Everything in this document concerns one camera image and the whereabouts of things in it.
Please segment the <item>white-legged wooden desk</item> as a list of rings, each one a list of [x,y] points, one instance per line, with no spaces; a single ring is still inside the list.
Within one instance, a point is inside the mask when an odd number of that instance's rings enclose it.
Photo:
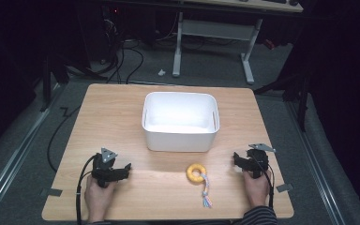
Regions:
[[[178,0],[181,6],[187,3],[205,4],[208,6],[227,6],[246,9],[257,9],[262,12],[302,13],[300,0]],[[180,76],[182,62],[183,35],[203,38],[223,38],[248,42],[245,52],[240,54],[245,77],[248,84],[254,84],[249,57],[261,30],[263,19],[252,20],[252,24],[242,25],[228,22],[209,22],[203,19],[184,19],[183,13],[177,14],[176,49],[174,52],[172,75]]]

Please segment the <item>person's left hand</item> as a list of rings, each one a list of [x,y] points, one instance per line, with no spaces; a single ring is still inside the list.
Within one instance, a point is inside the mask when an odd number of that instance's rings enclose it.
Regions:
[[[91,175],[87,177],[84,198],[88,209],[88,223],[101,222],[113,200],[113,191],[116,182],[111,182],[107,187],[100,187],[98,180]]]

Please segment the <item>metal floor rail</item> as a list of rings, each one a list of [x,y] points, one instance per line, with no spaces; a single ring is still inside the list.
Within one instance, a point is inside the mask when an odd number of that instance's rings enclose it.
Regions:
[[[38,224],[47,197],[39,195],[53,184],[54,170],[68,142],[71,121],[65,118],[68,87],[56,84],[52,104],[42,111],[37,98],[0,139],[0,225]]]
[[[323,174],[323,170],[319,164],[318,159],[314,154],[312,145],[308,139],[308,135],[299,126],[295,106],[291,102],[285,102],[284,105],[292,119],[292,123],[295,126],[298,137],[301,140],[305,155],[307,157],[307,165],[310,169],[310,172],[320,193],[325,209],[332,221],[332,224],[345,225],[344,217],[339,210],[338,203],[334,197],[334,193]]]

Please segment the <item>black computer tower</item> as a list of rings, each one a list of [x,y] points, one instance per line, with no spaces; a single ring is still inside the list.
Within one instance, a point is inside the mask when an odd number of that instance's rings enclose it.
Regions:
[[[108,61],[113,62],[124,42],[125,11],[120,7],[102,6],[101,16],[108,45]]]

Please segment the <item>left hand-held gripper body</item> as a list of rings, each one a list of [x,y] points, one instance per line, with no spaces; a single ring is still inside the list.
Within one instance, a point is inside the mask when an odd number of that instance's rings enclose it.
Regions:
[[[101,188],[106,188],[113,181],[119,181],[118,171],[113,168],[116,157],[116,153],[105,147],[94,157],[92,177]]]

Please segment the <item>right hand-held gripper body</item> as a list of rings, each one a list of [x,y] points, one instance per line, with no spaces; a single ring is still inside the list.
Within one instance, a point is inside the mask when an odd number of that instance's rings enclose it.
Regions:
[[[275,153],[276,149],[265,143],[254,143],[249,145],[244,170],[252,172],[253,178],[259,178],[269,168],[267,153]]]

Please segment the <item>white plastic bin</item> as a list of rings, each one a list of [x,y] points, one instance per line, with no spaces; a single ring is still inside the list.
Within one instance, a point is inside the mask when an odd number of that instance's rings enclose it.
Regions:
[[[217,101],[205,93],[149,93],[142,128],[152,151],[206,152],[220,128]]]

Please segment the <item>person's right hand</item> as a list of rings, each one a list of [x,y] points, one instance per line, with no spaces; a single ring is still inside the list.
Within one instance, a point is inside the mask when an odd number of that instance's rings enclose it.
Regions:
[[[266,206],[267,196],[270,192],[270,179],[265,175],[253,178],[249,172],[243,171],[245,190],[251,208]]]

